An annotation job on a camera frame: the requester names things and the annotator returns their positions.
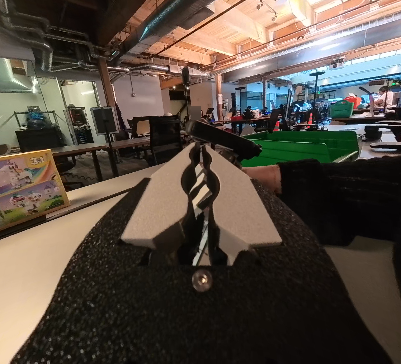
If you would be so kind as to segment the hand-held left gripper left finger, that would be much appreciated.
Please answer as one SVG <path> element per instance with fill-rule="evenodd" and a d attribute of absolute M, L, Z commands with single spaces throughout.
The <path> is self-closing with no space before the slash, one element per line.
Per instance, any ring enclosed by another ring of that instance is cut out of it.
<path fill-rule="evenodd" d="M 195 142 L 154 172 L 121 240 L 178 258 L 194 258 L 201 241 L 190 191 L 197 182 L 200 143 Z"/>

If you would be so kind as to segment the black mesh office chair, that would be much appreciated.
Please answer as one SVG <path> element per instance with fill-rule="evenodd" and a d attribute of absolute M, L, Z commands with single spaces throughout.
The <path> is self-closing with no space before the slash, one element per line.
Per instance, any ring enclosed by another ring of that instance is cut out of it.
<path fill-rule="evenodd" d="M 177 115 L 150 118 L 149 166 L 164 164 L 183 150 L 181 123 Z"/>

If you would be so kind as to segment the brown wooden desk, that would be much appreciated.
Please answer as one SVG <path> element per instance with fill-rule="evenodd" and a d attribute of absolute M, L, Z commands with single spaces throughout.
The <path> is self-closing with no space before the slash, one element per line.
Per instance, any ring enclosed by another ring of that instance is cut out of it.
<path fill-rule="evenodd" d="M 93 165 L 95 168 L 97 179 L 99 182 L 102 182 L 103 175 L 97 157 L 97 151 L 104 150 L 108 153 L 113 177 L 118 177 L 119 172 L 115 160 L 114 151 L 128 147 L 147 147 L 147 146 L 150 146 L 150 138 L 140 137 L 129 140 L 114 141 L 107 144 L 86 143 L 74 146 L 57 147 L 57 148 L 52 148 L 51 152 L 53 157 L 60 157 L 60 156 L 75 157 L 90 152 L 92 154 Z"/>

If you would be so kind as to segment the small black box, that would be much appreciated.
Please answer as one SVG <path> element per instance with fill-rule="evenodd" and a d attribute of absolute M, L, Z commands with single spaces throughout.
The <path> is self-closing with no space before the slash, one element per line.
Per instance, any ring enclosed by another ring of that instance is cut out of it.
<path fill-rule="evenodd" d="M 366 125 L 364 127 L 364 138 L 366 141 L 375 141 L 382 138 L 382 131 L 378 126 Z"/>

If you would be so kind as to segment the black tool cabinet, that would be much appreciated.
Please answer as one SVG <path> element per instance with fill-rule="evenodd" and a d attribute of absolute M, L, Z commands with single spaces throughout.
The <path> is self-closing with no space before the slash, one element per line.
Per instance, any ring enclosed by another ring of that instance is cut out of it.
<path fill-rule="evenodd" d="M 69 118 L 78 145 L 93 143 L 93 135 L 84 107 L 68 105 Z"/>

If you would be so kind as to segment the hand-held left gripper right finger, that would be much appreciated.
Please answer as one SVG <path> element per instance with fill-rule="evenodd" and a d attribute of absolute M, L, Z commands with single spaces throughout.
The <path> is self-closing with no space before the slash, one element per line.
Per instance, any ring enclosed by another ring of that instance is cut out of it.
<path fill-rule="evenodd" d="M 211 266 L 232 266 L 239 253 L 279 246 L 279 235 L 250 177 L 211 147 L 203 146 Z"/>

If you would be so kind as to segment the dark storage rack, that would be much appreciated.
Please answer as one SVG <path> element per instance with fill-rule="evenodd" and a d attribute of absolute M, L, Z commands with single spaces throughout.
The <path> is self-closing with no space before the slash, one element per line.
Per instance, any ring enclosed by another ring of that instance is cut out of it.
<path fill-rule="evenodd" d="M 15 131 L 21 152 L 67 146 L 55 110 L 43 111 L 39 106 L 28 106 L 25 111 L 14 111 L 18 129 Z"/>

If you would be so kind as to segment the green fabric tote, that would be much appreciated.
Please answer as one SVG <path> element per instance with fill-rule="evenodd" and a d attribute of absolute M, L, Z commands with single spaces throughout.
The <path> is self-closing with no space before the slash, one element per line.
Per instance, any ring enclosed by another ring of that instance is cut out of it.
<path fill-rule="evenodd" d="M 354 103 L 348 100 L 340 100 L 331 104 L 328 110 L 328 116 L 332 119 L 349 118 L 352 116 Z"/>

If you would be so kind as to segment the framed sign on stand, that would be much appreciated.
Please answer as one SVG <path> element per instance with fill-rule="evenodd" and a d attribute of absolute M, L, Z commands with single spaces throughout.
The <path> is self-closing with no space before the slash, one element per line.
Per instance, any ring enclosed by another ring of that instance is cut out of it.
<path fill-rule="evenodd" d="M 117 160 L 112 147 L 112 135 L 118 134 L 120 131 L 115 108 L 113 106 L 91 107 L 90 112 L 96 134 L 106 138 L 105 150 L 108 153 L 113 177 L 118 177 Z"/>

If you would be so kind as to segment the green plastic bin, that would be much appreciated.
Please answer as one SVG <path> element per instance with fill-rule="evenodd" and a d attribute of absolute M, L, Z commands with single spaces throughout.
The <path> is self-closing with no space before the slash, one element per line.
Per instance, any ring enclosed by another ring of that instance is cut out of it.
<path fill-rule="evenodd" d="M 245 138 L 262 146 L 259 156 L 244 159 L 243 167 L 259 167 L 314 159 L 320 163 L 353 161 L 359 157 L 354 131 L 267 131 Z"/>

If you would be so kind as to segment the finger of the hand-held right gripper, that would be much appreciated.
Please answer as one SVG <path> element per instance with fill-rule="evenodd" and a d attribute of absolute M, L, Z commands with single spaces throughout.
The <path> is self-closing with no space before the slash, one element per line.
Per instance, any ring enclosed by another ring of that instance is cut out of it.
<path fill-rule="evenodd" d="M 194 184 L 194 213 L 200 214 L 207 206 L 212 196 L 207 185 L 207 173 L 204 168 L 195 168 L 196 182 Z"/>

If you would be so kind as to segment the person's right hand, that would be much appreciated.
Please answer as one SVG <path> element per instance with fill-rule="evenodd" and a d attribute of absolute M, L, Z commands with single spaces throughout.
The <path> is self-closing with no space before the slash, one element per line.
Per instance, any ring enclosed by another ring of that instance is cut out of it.
<path fill-rule="evenodd" d="M 279 165 L 243 167 L 242 171 L 276 195 L 282 194 L 282 174 Z"/>

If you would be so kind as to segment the dark spiral ventilation duct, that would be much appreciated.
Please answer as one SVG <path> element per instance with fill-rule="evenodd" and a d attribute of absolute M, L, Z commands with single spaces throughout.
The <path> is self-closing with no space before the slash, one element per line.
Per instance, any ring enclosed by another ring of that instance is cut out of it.
<path fill-rule="evenodd" d="M 136 43 L 152 45 L 212 0 L 164 0 L 136 30 Z"/>

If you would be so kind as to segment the silver insulated duct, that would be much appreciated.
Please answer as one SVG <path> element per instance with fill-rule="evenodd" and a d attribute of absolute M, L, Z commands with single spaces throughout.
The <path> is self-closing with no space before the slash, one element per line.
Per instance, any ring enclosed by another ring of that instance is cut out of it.
<path fill-rule="evenodd" d="M 362 38 L 343 38 L 332 40 L 325 45 L 309 45 L 301 49 L 286 49 L 271 53 L 250 62 L 236 64 L 220 70 L 206 72 L 207 77 L 223 75 L 226 81 L 233 81 L 245 77 L 261 75 L 269 71 L 276 71 L 290 66 L 320 60 L 333 55 L 342 55 L 347 51 L 365 48 L 378 41 L 363 40 Z"/>

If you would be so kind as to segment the yellow lego set box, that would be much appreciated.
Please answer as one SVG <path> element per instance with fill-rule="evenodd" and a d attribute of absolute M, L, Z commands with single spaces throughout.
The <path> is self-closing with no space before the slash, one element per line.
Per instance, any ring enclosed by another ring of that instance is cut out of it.
<path fill-rule="evenodd" d="M 0 230 L 70 206 L 50 149 L 0 157 Z"/>

